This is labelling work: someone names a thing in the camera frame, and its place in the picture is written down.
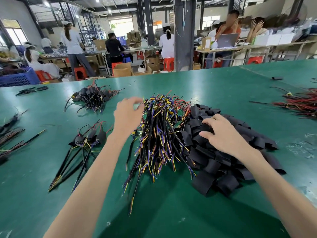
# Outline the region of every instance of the jeans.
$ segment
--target jeans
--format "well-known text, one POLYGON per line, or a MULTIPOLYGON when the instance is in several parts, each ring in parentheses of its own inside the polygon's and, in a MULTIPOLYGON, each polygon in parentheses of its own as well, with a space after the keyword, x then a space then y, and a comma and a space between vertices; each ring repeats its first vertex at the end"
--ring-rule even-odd
MULTIPOLYGON (((210 59, 206 59, 206 69, 207 68, 212 68, 212 54, 213 52, 209 53, 207 55, 207 58, 210 58, 210 59)), ((216 58, 222 58, 222 57, 227 57, 227 58, 230 58, 232 52, 231 51, 223 51, 223 52, 216 52, 216 58)), ((229 67, 230 65, 230 60, 222 60, 222 68, 226 68, 226 67, 229 67)))

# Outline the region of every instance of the blue plastic crate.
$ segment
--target blue plastic crate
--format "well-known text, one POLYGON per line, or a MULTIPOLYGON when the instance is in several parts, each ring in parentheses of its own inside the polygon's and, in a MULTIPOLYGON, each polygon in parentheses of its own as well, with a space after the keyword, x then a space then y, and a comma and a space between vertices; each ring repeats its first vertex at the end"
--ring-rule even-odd
POLYGON ((30 84, 39 84, 40 80, 33 68, 23 68, 26 73, 12 74, 0 77, 0 87, 22 86, 30 84))

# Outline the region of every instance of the white cap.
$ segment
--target white cap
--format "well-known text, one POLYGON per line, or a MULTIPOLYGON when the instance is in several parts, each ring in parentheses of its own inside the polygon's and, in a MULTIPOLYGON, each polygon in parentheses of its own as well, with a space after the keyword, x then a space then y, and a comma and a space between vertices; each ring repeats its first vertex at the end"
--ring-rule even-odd
POLYGON ((217 25, 220 24, 220 20, 214 20, 214 22, 212 23, 212 25, 217 25))
POLYGON ((29 48, 29 47, 35 47, 35 46, 33 46, 33 45, 30 45, 30 44, 23 44, 23 47, 25 47, 25 48, 29 48))
POLYGON ((71 21, 66 21, 66 20, 61 21, 61 23, 62 23, 63 25, 72 24, 71 21))

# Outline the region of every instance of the laptop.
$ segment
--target laptop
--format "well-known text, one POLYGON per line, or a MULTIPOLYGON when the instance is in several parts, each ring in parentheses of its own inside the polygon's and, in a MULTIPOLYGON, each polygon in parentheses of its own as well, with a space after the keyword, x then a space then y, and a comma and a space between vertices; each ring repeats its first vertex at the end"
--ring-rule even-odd
POLYGON ((222 34, 219 36, 217 43, 220 47, 233 47, 238 40, 238 33, 222 34))

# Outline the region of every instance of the green workbench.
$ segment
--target green workbench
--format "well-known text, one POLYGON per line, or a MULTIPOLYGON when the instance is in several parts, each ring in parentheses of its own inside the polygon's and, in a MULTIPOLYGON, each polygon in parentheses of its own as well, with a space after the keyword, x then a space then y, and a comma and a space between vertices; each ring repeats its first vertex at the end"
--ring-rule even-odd
MULTIPOLYGON (((48 90, 18 97, 15 94, 24 87, 0 88, 1 123, 14 115, 15 107, 20 112, 29 108, 18 123, 26 131, 10 145, 46 128, 0 166, 0 238, 9 231, 10 238, 39 238, 48 229, 69 198, 77 176, 47 192, 77 128, 100 119, 106 121, 104 129, 108 129, 118 101, 131 96, 149 98, 171 89, 184 100, 220 108, 222 113, 245 120, 256 131, 276 140, 279 150, 275 156, 287 171, 284 178, 317 205, 316 121, 248 102, 282 101, 283 92, 270 86, 293 93, 302 92, 300 87, 316 88, 317 84, 309 83, 316 77, 316 69, 315 60, 304 60, 101 79, 99 86, 124 88, 107 102, 103 114, 90 110, 76 114, 78 105, 63 112, 65 98, 91 84, 91 80, 50 84, 48 90), (273 81, 272 76, 283 76, 284 80, 273 81)), ((165 166, 155 184, 148 176, 142 177, 129 217, 131 190, 122 196, 121 186, 128 176, 125 161, 130 142, 131 138, 114 170, 94 237, 289 237, 258 184, 245 185, 231 199, 213 192, 206 198, 191 187, 189 171, 180 164, 175 173, 165 166)))

